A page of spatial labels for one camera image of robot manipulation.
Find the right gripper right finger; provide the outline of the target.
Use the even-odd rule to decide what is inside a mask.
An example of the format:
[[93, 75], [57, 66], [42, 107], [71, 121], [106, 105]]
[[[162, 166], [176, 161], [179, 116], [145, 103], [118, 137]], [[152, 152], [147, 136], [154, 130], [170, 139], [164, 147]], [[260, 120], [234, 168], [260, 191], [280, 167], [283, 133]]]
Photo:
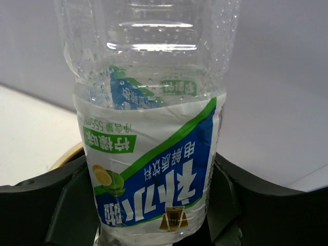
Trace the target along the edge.
[[327, 245], [327, 188], [286, 188], [216, 154], [207, 223], [215, 245]]

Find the clear bottle green white label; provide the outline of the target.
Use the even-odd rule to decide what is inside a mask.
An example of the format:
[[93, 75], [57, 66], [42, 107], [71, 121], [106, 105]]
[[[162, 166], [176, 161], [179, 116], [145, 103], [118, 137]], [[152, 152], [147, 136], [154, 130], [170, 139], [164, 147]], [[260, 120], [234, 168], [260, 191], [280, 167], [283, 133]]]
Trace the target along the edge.
[[240, 1], [55, 1], [100, 220], [172, 245], [207, 213]]

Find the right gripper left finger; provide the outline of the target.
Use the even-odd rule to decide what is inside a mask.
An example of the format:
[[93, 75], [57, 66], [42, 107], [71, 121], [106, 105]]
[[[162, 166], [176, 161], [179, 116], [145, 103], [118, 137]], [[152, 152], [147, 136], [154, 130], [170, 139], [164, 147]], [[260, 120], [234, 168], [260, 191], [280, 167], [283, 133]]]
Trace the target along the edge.
[[98, 226], [84, 156], [1, 187], [1, 245], [93, 245]]

